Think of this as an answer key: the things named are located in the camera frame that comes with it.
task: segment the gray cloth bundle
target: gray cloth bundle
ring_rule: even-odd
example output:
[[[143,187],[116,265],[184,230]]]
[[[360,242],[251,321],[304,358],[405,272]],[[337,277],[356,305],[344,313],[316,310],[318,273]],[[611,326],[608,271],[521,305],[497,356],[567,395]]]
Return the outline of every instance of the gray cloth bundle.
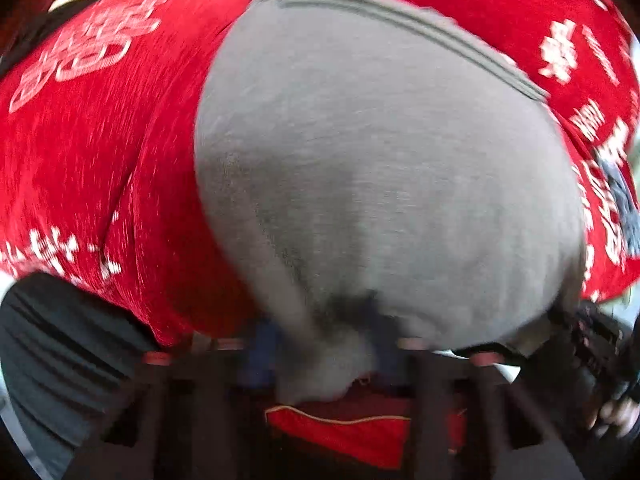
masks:
[[[216,239],[289,340],[282,401],[330,399],[375,367],[332,311],[345,298],[374,290],[439,349],[571,307],[582,210],[544,99],[436,12],[254,0],[210,69],[196,172]]]

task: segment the gray sweatpants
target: gray sweatpants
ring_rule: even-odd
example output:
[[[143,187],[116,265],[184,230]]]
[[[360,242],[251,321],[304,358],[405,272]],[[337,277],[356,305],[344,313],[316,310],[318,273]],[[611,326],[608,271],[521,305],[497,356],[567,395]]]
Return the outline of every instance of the gray sweatpants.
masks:
[[[571,306],[582,211],[544,102],[436,12],[252,3],[210,69],[196,172],[216,239],[296,348],[283,400],[336,396],[374,366],[365,333],[321,322],[336,298],[375,290],[432,348]]]

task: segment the black pants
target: black pants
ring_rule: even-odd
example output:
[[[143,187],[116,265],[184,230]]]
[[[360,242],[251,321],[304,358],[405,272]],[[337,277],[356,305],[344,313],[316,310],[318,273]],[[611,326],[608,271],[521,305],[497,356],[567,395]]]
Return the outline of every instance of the black pants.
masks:
[[[0,306],[0,363],[18,420],[54,480],[131,377],[157,350],[131,314],[49,276],[16,283]]]

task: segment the gray fabric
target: gray fabric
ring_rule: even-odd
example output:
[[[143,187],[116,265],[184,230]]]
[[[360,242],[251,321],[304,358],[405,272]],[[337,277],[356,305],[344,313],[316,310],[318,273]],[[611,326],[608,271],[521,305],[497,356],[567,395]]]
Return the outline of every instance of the gray fabric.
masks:
[[[293,345],[281,400],[337,396],[374,366],[337,298],[375,290],[407,335],[458,348],[577,297],[582,211],[544,97],[437,13],[254,0],[210,69],[196,173],[216,239]]]
[[[631,191],[615,162],[598,156],[598,164],[607,177],[613,199],[616,201],[620,214],[620,227],[626,242],[626,253],[629,256],[638,257],[640,254],[640,212],[636,208]]]

